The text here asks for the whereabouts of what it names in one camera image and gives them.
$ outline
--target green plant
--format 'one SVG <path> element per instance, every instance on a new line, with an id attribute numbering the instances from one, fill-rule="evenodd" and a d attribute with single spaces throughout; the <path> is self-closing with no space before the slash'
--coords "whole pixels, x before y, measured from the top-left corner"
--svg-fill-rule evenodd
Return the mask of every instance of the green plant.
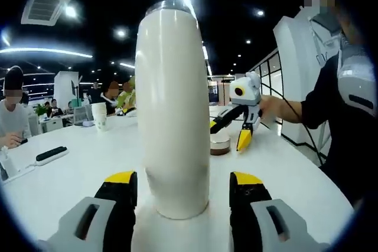
<path id="1" fill-rule="evenodd" d="M 40 115 L 44 115 L 45 113 L 47 113 L 47 109 L 42 106 L 42 105 L 38 105 L 36 108 L 35 108 L 35 113 L 40 116 Z"/>

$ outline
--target black cable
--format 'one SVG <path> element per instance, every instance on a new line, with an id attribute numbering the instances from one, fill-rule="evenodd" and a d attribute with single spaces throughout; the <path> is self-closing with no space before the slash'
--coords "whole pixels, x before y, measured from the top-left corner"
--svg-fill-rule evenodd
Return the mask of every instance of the black cable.
<path id="1" fill-rule="evenodd" d="M 299 120 L 299 121 L 302 121 L 302 119 L 301 119 L 301 117 L 299 116 L 299 114 L 294 110 L 294 108 L 291 106 L 291 104 L 289 104 L 289 102 L 287 101 L 287 99 L 286 99 L 283 95 L 281 95 L 280 93 L 278 93 L 275 89 L 269 87 L 267 84 L 264 84 L 263 82 L 261 82 L 261 85 L 270 88 L 270 89 L 271 89 L 272 91 L 274 91 L 276 94 L 280 95 L 280 96 L 282 97 L 282 99 L 283 99 L 283 100 L 288 104 L 288 106 L 291 108 L 291 110 L 295 113 L 295 115 L 297 116 L 298 120 Z M 302 123 L 302 125 L 303 125 L 304 128 L 306 129 L 306 131 L 307 131 L 307 133 L 308 133 L 308 136 L 309 136 L 309 138 L 311 139 L 312 144 L 314 145 L 314 149 L 315 149 L 315 151 L 316 151 L 316 153 L 317 153 L 317 156 L 318 156 L 318 159 L 319 159 L 319 161 L 320 161 L 320 164 L 323 165 L 323 161 L 321 160 L 320 153 L 319 153 L 319 151 L 318 151 L 318 148 L 317 148 L 316 145 L 315 145 L 315 142 L 314 142 L 314 140 L 313 140 L 313 138 L 312 138 L 312 136 L 311 136 L 311 133 L 309 132 L 307 126 L 305 126 L 303 123 Z"/>

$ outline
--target ceiling air conditioner vent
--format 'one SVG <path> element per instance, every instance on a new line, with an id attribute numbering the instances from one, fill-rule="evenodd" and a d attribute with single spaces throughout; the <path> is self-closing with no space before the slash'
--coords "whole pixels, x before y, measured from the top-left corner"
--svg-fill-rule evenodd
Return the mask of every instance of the ceiling air conditioner vent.
<path id="1" fill-rule="evenodd" d="M 53 26 L 71 0 L 28 0 L 21 23 Z"/>

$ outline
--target black ceiling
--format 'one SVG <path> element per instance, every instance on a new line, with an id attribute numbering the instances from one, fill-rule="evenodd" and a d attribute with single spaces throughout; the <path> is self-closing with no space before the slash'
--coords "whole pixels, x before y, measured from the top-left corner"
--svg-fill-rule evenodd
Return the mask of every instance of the black ceiling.
<path id="1" fill-rule="evenodd" d="M 2 0 L 0 28 L 9 34 L 10 47 L 47 47 L 92 54 L 93 58 L 76 56 L 12 53 L 0 54 L 0 77 L 14 64 L 24 73 L 79 71 L 86 82 L 114 76 L 119 82 L 133 75 L 129 69 L 111 65 L 121 59 L 133 61 L 136 33 L 145 11 L 162 0 L 72 0 L 78 19 L 61 15 L 53 27 L 21 25 L 21 15 L 27 0 Z M 254 64 L 276 48 L 273 27 L 283 15 L 293 17 L 303 0 L 191 0 L 197 15 L 204 45 L 207 48 L 213 74 L 248 71 Z M 262 9 L 264 17 L 257 17 Z M 114 29 L 126 27 L 129 37 L 120 41 Z M 1 49 L 7 46 L 1 42 Z M 50 76 L 28 76 L 25 84 L 51 83 Z"/>

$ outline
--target white thermos bottle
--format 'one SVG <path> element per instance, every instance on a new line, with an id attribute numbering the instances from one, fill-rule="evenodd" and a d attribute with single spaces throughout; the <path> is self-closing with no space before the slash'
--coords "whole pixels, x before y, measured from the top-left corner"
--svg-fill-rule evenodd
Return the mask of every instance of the white thermos bottle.
<path id="1" fill-rule="evenodd" d="M 157 211 L 173 219 L 208 203 L 210 130 L 206 64 L 198 23 L 175 1 L 151 7 L 135 59 L 138 125 Z"/>

